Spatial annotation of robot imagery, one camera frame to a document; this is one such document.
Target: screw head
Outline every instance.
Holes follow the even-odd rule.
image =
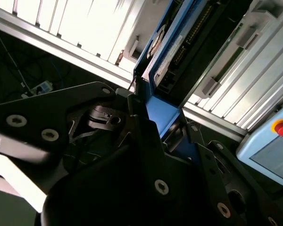
[[[221,144],[219,144],[219,143],[217,143],[216,146],[217,146],[218,149],[220,149],[220,150],[223,150],[223,149],[224,149],[223,146],[222,146]]]
[[[198,131],[197,127],[196,126],[191,126],[192,130],[194,130],[195,132]]]
[[[12,114],[6,118],[6,123],[12,127],[23,127],[27,124],[27,120],[22,115]]]
[[[166,184],[165,181],[163,180],[156,180],[155,183],[155,189],[162,195],[166,195],[169,193],[169,187],[168,185]]]
[[[111,91],[110,91],[109,89],[105,88],[105,87],[102,88],[102,91],[103,91],[104,93],[107,93],[107,94],[110,94],[110,93],[111,93]]]
[[[44,129],[41,136],[44,140],[52,142],[58,139],[59,134],[54,129]]]
[[[222,214],[222,216],[224,216],[225,218],[231,217],[231,212],[224,203],[219,202],[217,204],[217,208],[218,208],[219,212]]]

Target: black metal bracket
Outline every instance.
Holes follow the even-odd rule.
[[[39,164],[57,163],[69,144],[69,132],[79,124],[85,112],[94,105],[108,105],[115,97],[112,88],[93,82],[1,104],[0,139],[4,141],[5,137],[12,137],[37,147],[36,158],[43,156]],[[11,153],[0,149],[0,153],[27,161],[17,151]]]

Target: hex bolt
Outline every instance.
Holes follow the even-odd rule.
[[[58,139],[59,134],[54,129],[44,129],[41,136],[44,140],[52,142]]]
[[[224,203],[219,202],[217,204],[217,208],[218,208],[219,212],[222,214],[222,216],[224,216],[225,218],[231,217],[231,212]]]
[[[6,118],[6,123],[12,127],[23,127],[27,124],[27,119],[18,114],[12,114]]]
[[[160,194],[166,195],[166,194],[169,193],[169,187],[168,187],[168,185],[166,184],[165,181],[158,179],[158,180],[155,181],[154,185],[155,185],[155,189]]]

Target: black mechanical arm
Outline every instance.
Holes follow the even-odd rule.
[[[142,98],[100,82],[2,104],[0,179],[42,211],[44,226],[282,226],[283,213],[227,148],[190,142],[179,120],[162,144]],[[109,153],[66,172],[67,145],[103,130]]]

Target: light blue control box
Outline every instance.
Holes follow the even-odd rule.
[[[283,185],[283,136],[272,131],[275,122],[283,120],[283,108],[243,142],[238,159]]]

